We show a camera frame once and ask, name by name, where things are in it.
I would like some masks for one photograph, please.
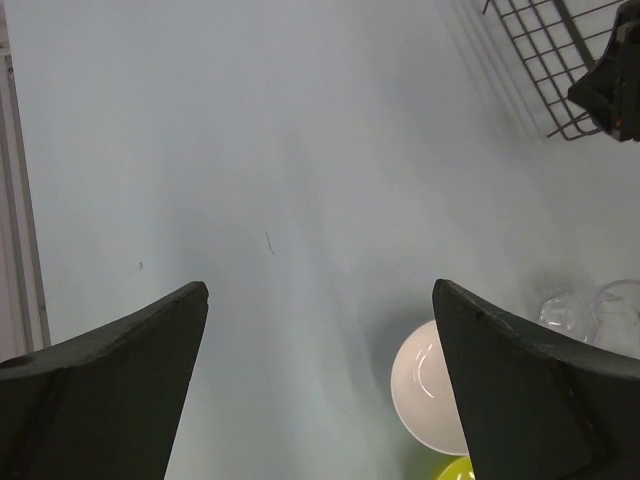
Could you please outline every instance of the scratch mark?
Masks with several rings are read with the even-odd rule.
[[[269,244],[269,251],[271,252],[271,255],[275,255],[273,247],[271,246],[271,240],[269,239],[269,232],[264,232],[264,234],[267,237],[267,244]]]

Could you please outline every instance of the black wire basket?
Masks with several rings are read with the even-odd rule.
[[[567,91],[604,51],[624,0],[486,0],[515,47],[555,127],[565,140],[599,132],[589,116],[567,100]]]

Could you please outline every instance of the white table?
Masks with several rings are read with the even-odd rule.
[[[429,478],[387,375],[437,278],[640,274],[640,149],[532,140],[461,8],[7,0],[53,341],[211,290],[167,478]]]

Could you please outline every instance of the clear glass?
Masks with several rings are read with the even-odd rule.
[[[539,323],[575,340],[640,359],[640,280],[564,293],[542,306]]]

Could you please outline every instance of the yellow bowl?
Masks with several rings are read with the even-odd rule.
[[[449,465],[437,480],[475,480],[471,458],[462,457]]]

